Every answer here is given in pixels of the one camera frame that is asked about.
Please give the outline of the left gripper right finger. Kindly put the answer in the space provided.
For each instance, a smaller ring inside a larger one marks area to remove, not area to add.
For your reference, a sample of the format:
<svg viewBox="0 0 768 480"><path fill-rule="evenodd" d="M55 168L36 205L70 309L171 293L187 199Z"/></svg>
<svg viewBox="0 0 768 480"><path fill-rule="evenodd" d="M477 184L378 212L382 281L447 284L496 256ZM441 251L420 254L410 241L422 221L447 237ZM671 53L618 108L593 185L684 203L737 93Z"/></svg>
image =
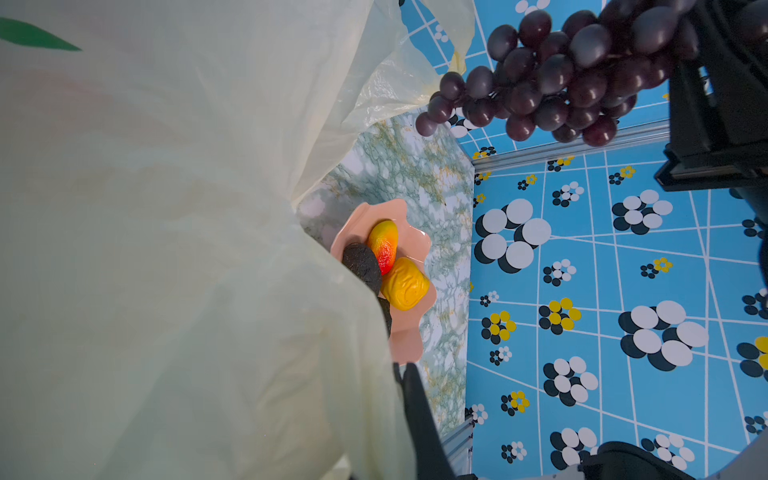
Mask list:
<svg viewBox="0 0 768 480"><path fill-rule="evenodd" d="M581 462L587 480L694 480L646 450L624 442L607 442Z"/></svg>

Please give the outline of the cream printed plastic bag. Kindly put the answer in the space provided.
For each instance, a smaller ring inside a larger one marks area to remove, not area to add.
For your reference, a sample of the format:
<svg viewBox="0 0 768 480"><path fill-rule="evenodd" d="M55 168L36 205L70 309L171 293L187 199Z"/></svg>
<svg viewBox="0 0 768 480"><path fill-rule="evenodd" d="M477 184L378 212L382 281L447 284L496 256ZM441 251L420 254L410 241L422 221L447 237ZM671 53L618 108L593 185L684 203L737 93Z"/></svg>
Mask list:
<svg viewBox="0 0 768 480"><path fill-rule="evenodd" d="M394 1L5 1L1 475L412 479L372 292L296 206L437 86Z"/></svg>

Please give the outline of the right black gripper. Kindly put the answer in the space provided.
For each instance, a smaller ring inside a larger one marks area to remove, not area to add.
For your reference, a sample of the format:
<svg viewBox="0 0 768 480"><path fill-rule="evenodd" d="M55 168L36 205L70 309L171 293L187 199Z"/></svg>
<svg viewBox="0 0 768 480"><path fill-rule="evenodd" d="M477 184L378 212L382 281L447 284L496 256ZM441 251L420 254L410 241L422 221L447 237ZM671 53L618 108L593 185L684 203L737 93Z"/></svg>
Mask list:
<svg viewBox="0 0 768 480"><path fill-rule="evenodd" d="M767 4L699 1L686 15L699 45L669 80L666 191L767 185Z"/></svg>

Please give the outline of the yellow red mango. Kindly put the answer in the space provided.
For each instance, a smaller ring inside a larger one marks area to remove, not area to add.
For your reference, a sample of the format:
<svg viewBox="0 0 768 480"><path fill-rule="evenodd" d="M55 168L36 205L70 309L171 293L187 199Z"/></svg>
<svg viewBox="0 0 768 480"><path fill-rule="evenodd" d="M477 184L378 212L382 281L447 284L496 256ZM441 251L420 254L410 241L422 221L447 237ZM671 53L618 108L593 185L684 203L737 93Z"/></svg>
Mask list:
<svg viewBox="0 0 768 480"><path fill-rule="evenodd" d="M398 227L392 220L383 220L371 230L367 246L374 253L382 275L387 275L393 268L398 243Z"/></svg>

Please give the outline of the purple grape bunch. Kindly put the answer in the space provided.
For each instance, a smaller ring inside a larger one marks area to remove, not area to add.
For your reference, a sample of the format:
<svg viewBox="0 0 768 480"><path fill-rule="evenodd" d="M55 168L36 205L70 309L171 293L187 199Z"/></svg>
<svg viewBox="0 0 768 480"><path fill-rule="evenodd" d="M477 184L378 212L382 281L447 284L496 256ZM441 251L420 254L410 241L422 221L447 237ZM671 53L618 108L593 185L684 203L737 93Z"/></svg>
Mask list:
<svg viewBox="0 0 768 480"><path fill-rule="evenodd" d="M687 17L694 5L609 1L600 13L571 14L559 30L541 9L518 26L502 24L486 42L495 66L445 73L415 129L429 137L461 111L479 128L505 121L516 143L542 130L561 143L582 139L605 146L640 92L665 83L677 61L698 57L698 37Z"/></svg>

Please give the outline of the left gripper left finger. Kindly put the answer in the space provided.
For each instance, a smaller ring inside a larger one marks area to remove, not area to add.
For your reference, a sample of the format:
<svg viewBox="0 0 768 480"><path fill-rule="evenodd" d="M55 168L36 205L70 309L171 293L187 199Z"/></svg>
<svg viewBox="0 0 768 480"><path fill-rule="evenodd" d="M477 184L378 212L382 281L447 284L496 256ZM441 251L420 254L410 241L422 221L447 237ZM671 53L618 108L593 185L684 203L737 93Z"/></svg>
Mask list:
<svg viewBox="0 0 768 480"><path fill-rule="evenodd" d="M418 368L413 363L393 364L401 387L406 421L416 455L418 479L448 480L456 476L444 452Z"/></svg>

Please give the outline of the pink scalloped fruit bowl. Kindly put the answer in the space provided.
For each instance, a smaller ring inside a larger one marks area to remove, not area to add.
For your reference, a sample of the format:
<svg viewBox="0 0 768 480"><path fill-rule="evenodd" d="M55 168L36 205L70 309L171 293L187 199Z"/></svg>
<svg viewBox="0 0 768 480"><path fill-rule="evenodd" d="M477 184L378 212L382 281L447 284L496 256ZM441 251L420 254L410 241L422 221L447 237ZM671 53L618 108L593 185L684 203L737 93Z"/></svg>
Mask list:
<svg viewBox="0 0 768 480"><path fill-rule="evenodd" d="M422 357L420 322L436 300L436 288L426 275L431 249L429 235L408 221L402 199L360 204L334 239L330 252L347 259L347 268L368 286L383 282L376 294L387 302L392 359L404 365Z"/></svg>

